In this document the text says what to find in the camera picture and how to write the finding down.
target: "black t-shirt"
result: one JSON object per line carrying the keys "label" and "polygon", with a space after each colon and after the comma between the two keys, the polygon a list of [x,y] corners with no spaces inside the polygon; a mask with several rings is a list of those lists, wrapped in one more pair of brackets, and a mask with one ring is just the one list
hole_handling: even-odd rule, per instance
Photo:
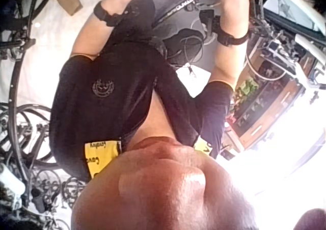
{"label": "black t-shirt", "polygon": [[121,140],[122,151],[145,121],[152,92],[160,96],[179,142],[193,146],[201,136],[219,153],[232,89],[208,84],[192,98],[176,72],[154,48],[125,42],[94,61],[70,58],[60,73],[50,120],[50,148],[69,174],[88,180],[84,145]]}

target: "person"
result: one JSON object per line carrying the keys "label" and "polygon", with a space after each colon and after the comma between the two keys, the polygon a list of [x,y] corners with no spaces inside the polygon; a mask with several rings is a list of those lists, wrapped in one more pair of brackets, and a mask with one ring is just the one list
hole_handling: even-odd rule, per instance
{"label": "person", "polygon": [[257,229],[253,207],[215,161],[249,28],[249,0],[221,2],[221,30],[241,43],[219,39],[196,98],[153,41],[153,1],[95,7],[60,73],[50,120],[56,161],[88,182],[72,229]]}

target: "wrist strap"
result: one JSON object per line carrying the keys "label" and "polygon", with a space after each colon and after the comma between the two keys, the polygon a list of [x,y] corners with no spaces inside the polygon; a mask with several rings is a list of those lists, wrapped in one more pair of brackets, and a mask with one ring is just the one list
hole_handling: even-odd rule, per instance
{"label": "wrist strap", "polygon": [[218,42],[224,46],[242,45],[249,39],[249,30],[242,38],[234,38],[233,35],[226,33],[221,28],[220,22],[217,24]]}
{"label": "wrist strap", "polygon": [[113,14],[110,15],[108,14],[108,12],[102,7],[101,5],[102,1],[99,1],[99,3],[97,3],[97,5],[94,8],[94,15],[100,20],[100,21],[104,21],[106,22],[106,25],[108,27],[115,27],[117,26],[121,20],[124,17],[123,15],[119,15],[119,14]]}

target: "tag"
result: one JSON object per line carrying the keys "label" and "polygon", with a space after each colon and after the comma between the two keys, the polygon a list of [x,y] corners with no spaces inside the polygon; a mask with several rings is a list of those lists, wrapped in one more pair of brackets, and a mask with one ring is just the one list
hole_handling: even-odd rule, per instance
{"label": "tag", "polygon": [[85,144],[85,157],[91,177],[101,172],[121,152],[120,141],[92,142]]}
{"label": "tag", "polygon": [[210,152],[213,150],[212,145],[209,144],[208,142],[206,142],[201,137],[198,138],[197,142],[195,143],[194,148],[195,148],[195,150],[201,151],[206,155],[209,155]]}

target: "yellow tag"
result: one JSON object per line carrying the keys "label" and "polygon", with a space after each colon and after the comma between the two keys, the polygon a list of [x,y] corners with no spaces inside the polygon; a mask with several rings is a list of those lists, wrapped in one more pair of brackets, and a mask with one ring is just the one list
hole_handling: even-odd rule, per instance
{"label": "yellow tag", "polygon": [[92,142],[85,144],[86,162],[92,178],[119,155],[120,148],[120,141]]}
{"label": "yellow tag", "polygon": [[195,150],[197,151],[201,151],[204,154],[209,155],[210,152],[212,151],[212,145],[209,144],[208,142],[206,142],[204,139],[202,139],[201,137],[198,138],[195,146],[194,146]]}

